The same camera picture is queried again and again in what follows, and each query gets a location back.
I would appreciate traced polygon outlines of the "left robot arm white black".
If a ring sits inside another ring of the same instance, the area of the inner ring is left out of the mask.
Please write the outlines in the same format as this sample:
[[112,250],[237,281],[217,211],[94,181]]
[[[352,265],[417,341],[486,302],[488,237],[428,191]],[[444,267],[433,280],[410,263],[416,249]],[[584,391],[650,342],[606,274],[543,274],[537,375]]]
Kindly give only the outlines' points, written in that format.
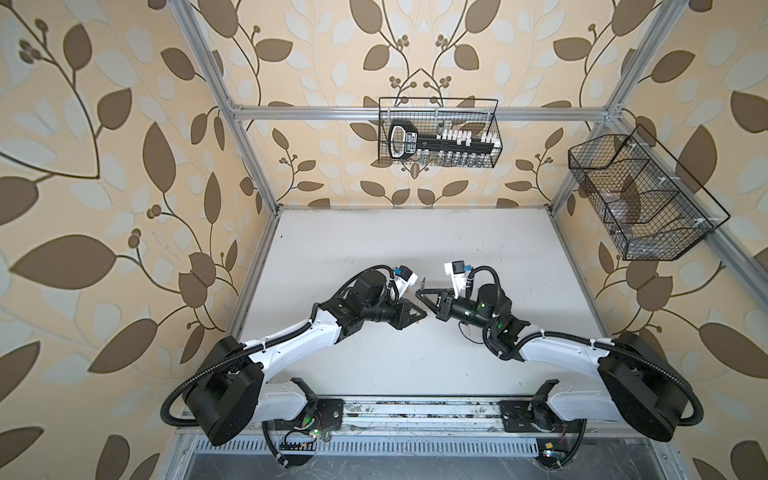
[[199,369],[163,401],[160,419],[176,428],[200,428],[214,446],[223,445],[254,422],[313,419],[316,395],[299,378],[274,377],[289,366],[334,346],[366,322],[402,330],[425,318],[406,291],[418,276],[410,268],[375,265],[345,282],[309,316],[263,338],[218,341]]

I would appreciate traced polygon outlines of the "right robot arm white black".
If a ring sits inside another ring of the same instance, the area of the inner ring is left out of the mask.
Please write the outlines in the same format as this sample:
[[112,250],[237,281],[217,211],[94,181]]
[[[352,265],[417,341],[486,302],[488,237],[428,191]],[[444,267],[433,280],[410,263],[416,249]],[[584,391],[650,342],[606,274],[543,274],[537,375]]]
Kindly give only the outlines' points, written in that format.
[[583,377],[542,384],[530,404],[540,428],[549,428],[552,418],[618,422],[668,442],[677,428],[702,422],[704,408],[692,385],[639,335],[587,338],[545,330],[513,314],[492,267],[450,262],[446,272],[451,287],[416,292],[437,319],[479,328],[483,346],[501,361],[547,364]]

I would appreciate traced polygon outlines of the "black tool in basket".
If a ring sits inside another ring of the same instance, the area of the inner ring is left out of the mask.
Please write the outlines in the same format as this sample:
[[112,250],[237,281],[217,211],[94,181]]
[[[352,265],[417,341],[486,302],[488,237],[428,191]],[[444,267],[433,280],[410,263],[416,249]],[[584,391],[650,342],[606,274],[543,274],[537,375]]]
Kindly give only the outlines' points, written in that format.
[[388,156],[395,160],[449,158],[491,161],[501,153],[502,142],[494,132],[476,135],[470,130],[439,128],[429,133],[427,127],[416,127],[408,120],[390,124],[382,143]]

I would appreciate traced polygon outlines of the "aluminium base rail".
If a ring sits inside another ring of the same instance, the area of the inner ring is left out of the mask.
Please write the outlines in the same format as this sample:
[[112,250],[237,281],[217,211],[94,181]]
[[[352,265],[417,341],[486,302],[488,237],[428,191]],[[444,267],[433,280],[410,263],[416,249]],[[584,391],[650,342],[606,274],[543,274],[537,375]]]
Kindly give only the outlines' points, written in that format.
[[648,444],[629,426],[591,420],[555,422],[549,429],[531,424],[525,397],[375,397],[323,398],[305,433],[255,422],[229,442],[214,446],[193,436],[194,454],[286,456],[487,457],[534,459],[565,454],[580,440],[624,440]]

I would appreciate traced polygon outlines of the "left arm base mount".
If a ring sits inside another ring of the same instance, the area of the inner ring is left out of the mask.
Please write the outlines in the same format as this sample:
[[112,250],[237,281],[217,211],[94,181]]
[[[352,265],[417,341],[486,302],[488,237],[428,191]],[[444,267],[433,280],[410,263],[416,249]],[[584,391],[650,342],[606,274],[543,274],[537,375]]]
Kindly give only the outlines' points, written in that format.
[[292,420],[268,420],[261,424],[269,452],[283,468],[306,464],[321,442],[341,428],[345,402],[341,398],[310,401]]

